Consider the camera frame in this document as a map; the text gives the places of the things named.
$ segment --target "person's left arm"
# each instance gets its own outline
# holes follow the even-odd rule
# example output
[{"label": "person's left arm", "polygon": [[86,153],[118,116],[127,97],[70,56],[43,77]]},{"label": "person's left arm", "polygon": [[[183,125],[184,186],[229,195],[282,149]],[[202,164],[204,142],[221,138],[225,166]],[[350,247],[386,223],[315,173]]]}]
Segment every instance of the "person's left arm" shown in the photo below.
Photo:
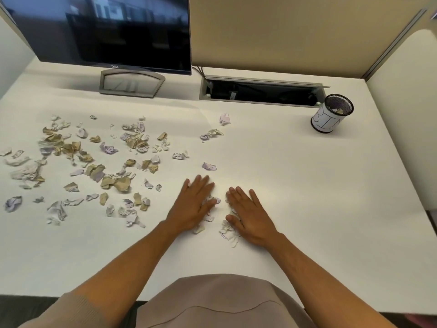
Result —
[{"label": "person's left arm", "polygon": [[198,175],[188,186],[185,180],[166,220],[71,293],[86,298],[110,327],[117,327],[176,237],[196,227],[216,205],[215,199],[202,204],[214,187],[208,181]]}]

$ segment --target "mesh pen holder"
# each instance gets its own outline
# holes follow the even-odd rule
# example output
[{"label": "mesh pen holder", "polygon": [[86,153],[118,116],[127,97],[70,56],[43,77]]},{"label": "mesh pen holder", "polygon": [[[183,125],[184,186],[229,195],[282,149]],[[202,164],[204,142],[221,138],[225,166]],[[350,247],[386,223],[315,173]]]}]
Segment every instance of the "mesh pen holder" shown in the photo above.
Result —
[{"label": "mesh pen holder", "polygon": [[330,133],[352,113],[353,104],[348,98],[340,94],[331,94],[326,97],[320,109],[311,118],[311,125],[318,132]]}]

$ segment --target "hand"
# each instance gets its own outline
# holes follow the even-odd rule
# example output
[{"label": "hand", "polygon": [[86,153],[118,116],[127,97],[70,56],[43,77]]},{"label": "hand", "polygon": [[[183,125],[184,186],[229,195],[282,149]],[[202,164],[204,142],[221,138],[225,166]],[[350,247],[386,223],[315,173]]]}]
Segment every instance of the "hand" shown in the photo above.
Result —
[{"label": "hand", "polygon": [[214,188],[214,183],[208,184],[208,181],[209,176],[202,178],[197,175],[191,186],[188,186],[189,179],[186,179],[183,183],[178,198],[165,220],[177,234],[198,226],[206,213],[216,205],[217,201],[215,199],[202,204]]},{"label": "hand", "polygon": [[229,203],[235,209],[241,221],[234,215],[227,215],[226,220],[252,244],[268,247],[279,232],[267,215],[254,190],[249,190],[250,199],[240,188],[229,188],[226,193]]}]

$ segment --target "person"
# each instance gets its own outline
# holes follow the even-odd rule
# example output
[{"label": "person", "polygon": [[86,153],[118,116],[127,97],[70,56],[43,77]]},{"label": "person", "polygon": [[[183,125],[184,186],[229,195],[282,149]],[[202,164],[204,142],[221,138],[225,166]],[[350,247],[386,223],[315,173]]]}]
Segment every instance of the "person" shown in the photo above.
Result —
[{"label": "person", "polygon": [[[89,280],[64,294],[22,328],[117,327],[172,242],[198,226],[215,205],[214,183],[187,179],[170,209],[147,236]],[[177,280],[138,308],[136,327],[394,328],[276,230],[257,195],[231,187],[226,196],[238,214],[226,220],[248,242],[268,251],[296,290],[305,310],[267,281],[217,274]]]}]

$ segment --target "black monitor screen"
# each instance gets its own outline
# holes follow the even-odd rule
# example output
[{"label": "black monitor screen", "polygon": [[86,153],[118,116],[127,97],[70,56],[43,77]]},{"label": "black monitor screen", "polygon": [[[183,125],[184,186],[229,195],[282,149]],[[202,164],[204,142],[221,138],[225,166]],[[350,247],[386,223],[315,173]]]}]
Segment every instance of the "black monitor screen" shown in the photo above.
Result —
[{"label": "black monitor screen", "polygon": [[188,0],[1,0],[41,61],[191,74]]}]

